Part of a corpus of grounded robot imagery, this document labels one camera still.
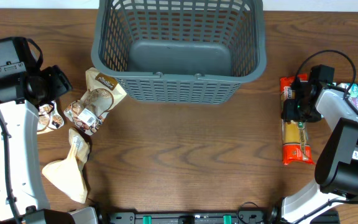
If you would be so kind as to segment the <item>San Remo spaghetti packet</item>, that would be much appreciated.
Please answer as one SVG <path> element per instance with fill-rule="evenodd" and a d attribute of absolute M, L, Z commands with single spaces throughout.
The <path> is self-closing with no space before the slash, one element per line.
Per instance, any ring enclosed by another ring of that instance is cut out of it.
<path fill-rule="evenodd" d="M 295 92 L 291 90 L 291 84 L 295 77 L 283 77 L 280 79 L 280 99 L 282 111 L 284 102 L 287 99 L 293 99 Z M 282 149 L 283 164 L 289 165 L 292 162 L 304 162 L 314 165 L 311 153 L 311 146 L 306 137 L 306 123 L 298 121 L 282 120 Z"/>

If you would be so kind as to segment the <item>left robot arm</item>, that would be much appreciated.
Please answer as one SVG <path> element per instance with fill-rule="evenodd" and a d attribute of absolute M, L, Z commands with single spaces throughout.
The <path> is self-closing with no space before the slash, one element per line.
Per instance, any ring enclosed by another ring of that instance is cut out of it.
<path fill-rule="evenodd" d="M 0 39 L 0 223 L 73 223 L 51 210 L 41 178 L 37 126 L 39 109 L 71 91 L 56 65 L 25 37 Z"/>

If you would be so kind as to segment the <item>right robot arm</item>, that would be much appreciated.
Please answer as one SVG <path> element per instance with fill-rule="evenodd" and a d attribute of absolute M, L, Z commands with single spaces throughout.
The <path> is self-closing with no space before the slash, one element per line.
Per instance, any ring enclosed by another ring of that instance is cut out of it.
<path fill-rule="evenodd" d="M 315 165 L 314 179 L 282 198 L 267 223 L 311 223 L 338 205 L 358 204 L 358 109 L 349 101 L 348 90 L 333 85 L 333 79 L 334 68 L 317 65 L 307 81 L 296 76 L 291 84 L 282 119 L 324 119 L 332 133 Z"/>

